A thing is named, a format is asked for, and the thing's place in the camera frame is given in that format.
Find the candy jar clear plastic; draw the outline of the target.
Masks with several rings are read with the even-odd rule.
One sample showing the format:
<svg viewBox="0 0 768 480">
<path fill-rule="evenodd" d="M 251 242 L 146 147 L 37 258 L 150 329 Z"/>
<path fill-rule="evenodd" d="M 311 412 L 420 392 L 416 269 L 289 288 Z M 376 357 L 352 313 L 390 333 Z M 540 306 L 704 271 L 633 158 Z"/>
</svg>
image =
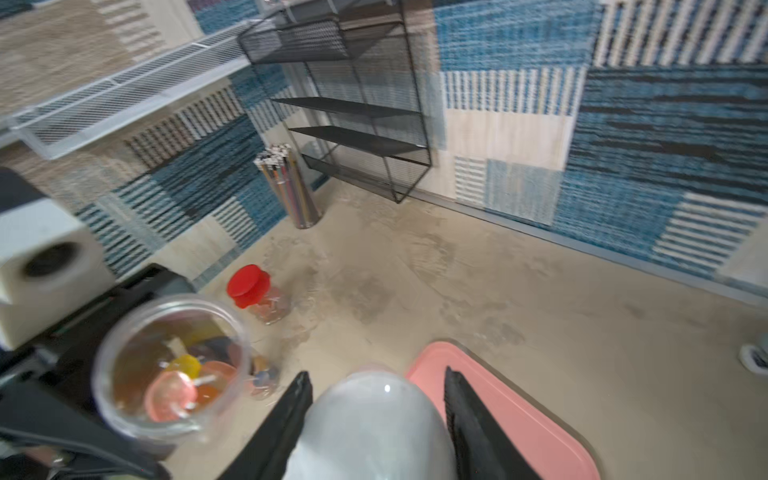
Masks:
<svg viewBox="0 0 768 480">
<path fill-rule="evenodd" d="M 246 390 L 246 325 L 196 294 L 151 300 L 106 334 L 91 375 L 102 418 L 147 444 L 173 444 L 215 428 Z"/>
</svg>

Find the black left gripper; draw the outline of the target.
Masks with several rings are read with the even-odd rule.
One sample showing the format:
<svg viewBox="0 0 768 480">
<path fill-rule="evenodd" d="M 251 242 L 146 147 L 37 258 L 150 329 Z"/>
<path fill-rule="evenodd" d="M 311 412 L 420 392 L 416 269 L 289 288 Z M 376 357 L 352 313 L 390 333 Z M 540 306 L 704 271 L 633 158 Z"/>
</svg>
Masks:
<svg viewBox="0 0 768 480">
<path fill-rule="evenodd" d="M 1 353 L 4 479 L 167 479 L 168 470 L 99 417 L 91 374 L 109 330 L 131 310 L 193 292 L 151 264 L 13 351 Z"/>
</svg>

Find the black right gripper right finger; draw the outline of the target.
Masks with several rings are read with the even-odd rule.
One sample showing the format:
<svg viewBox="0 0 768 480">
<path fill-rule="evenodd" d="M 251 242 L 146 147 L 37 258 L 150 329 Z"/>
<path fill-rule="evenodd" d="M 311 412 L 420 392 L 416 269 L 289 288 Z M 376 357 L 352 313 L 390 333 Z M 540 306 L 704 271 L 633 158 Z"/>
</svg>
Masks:
<svg viewBox="0 0 768 480">
<path fill-rule="evenodd" d="M 443 399 L 458 479 L 540 479 L 465 376 L 450 367 Z"/>
</svg>

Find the white jar lid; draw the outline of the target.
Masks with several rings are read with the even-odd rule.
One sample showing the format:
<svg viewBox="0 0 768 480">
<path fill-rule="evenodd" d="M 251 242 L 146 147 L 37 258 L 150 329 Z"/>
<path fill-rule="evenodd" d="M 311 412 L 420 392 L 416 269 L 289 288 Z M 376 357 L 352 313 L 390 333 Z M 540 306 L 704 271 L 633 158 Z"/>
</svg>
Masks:
<svg viewBox="0 0 768 480">
<path fill-rule="evenodd" d="M 455 479 L 446 425 L 426 394 L 383 370 L 349 375 L 311 405 L 286 479 Z"/>
</svg>

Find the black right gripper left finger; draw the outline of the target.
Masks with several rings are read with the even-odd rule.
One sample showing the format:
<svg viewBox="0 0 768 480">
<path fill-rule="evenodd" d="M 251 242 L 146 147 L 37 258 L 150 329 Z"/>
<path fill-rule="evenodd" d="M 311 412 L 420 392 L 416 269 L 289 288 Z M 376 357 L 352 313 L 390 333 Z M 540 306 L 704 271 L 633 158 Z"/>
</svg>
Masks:
<svg viewBox="0 0 768 480">
<path fill-rule="evenodd" d="M 301 371 L 218 479 L 282 479 L 312 403 L 310 375 L 307 371 Z"/>
</svg>

